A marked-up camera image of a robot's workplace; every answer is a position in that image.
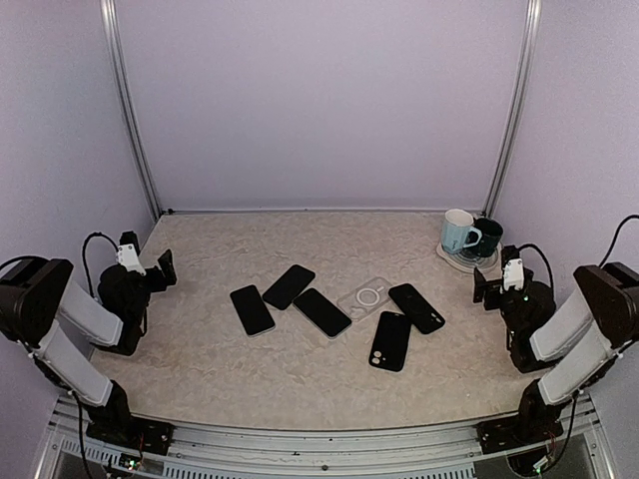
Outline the clear phone case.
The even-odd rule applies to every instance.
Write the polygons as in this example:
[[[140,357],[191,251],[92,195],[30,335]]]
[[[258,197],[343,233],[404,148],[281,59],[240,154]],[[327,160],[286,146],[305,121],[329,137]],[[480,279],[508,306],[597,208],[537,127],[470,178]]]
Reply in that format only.
[[[337,306],[352,321],[358,322],[390,301],[388,291],[391,288],[388,280],[377,276],[340,298]]]

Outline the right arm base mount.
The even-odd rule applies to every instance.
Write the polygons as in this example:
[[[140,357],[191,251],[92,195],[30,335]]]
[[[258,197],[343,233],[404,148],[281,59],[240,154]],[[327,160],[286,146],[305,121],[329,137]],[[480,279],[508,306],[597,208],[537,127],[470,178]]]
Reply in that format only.
[[[559,437],[564,429],[559,421],[525,426],[517,416],[479,422],[476,431],[484,455],[515,449]]]

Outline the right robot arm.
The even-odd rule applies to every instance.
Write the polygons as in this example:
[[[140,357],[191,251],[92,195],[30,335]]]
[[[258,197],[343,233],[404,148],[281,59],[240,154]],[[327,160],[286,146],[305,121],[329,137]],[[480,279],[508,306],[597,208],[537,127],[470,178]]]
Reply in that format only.
[[[534,280],[521,251],[502,249],[499,279],[473,272],[473,300],[500,312],[515,367],[543,373],[524,389],[515,415],[478,424],[485,451],[559,437],[562,410],[638,340],[637,271],[608,258],[580,265],[573,272],[575,289],[557,304],[554,284]]]

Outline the black case of phone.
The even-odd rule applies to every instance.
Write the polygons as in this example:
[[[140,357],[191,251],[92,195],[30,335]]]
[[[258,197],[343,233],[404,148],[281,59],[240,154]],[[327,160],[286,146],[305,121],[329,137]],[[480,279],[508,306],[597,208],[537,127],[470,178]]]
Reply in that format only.
[[[421,334],[431,334],[445,325],[443,316],[412,284],[391,287],[388,295]]]
[[[391,372],[403,370],[412,324],[408,317],[391,311],[380,314],[368,364]]]

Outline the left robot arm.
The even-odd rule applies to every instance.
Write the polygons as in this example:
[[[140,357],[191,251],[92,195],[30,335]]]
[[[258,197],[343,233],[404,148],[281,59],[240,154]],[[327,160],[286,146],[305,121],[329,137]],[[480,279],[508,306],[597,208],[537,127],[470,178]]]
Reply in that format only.
[[[101,373],[61,325],[68,322],[94,347],[123,356],[147,334],[152,294],[177,282],[173,254],[165,250],[156,266],[145,268],[135,233],[122,233],[112,246],[115,263],[86,286],[73,279],[65,258],[21,255],[2,263],[1,332],[88,413],[89,436],[121,444],[147,442],[154,434],[167,440],[171,425],[133,415],[124,388]]]

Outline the black phone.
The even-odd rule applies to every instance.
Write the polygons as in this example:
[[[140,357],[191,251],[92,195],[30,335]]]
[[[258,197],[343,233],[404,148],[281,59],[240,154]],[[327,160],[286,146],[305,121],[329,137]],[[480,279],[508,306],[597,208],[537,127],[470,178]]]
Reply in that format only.
[[[263,293],[262,299],[278,310],[286,310],[315,277],[312,270],[293,264]]]
[[[276,327],[270,311],[254,284],[232,291],[230,298],[247,336],[253,337]]]

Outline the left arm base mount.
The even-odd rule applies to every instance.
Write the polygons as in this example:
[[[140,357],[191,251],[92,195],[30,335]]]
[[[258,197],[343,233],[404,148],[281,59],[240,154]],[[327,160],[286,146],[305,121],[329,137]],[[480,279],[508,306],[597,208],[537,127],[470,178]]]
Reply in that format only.
[[[86,434],[108,444],[166,456],[174,431],[175,426],[169,422],[133,416],[126,425],[93,421],[88,425]]]

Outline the phone from clear case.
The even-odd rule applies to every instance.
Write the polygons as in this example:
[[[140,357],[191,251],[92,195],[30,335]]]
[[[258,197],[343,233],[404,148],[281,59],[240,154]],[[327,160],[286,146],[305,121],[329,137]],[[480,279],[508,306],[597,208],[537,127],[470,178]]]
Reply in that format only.
[[[305,290],[293,305],[328,338],[336,338],[352,325],[351,319],[315,288]]]

